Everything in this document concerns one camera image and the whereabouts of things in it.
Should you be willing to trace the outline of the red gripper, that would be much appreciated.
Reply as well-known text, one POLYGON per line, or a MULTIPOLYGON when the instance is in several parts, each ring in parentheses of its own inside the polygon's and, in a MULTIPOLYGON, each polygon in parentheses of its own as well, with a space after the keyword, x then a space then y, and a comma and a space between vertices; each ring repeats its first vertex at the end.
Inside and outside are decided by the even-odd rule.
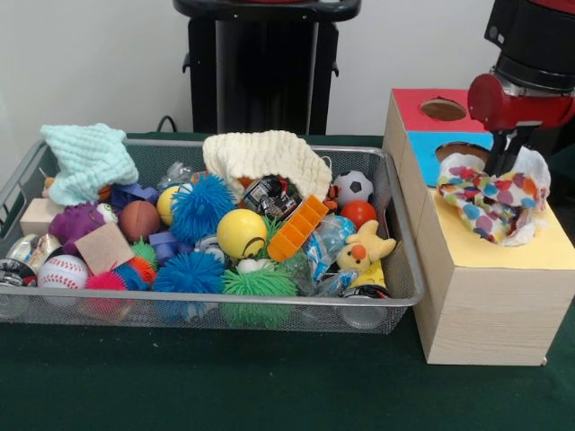
POLYGON ((467 93, 470 117, 492 135, 487 174, 509 172, 535 128, 563 126, 574 116, 574 95, 521 87, 496 74, 477 76, 467 93))

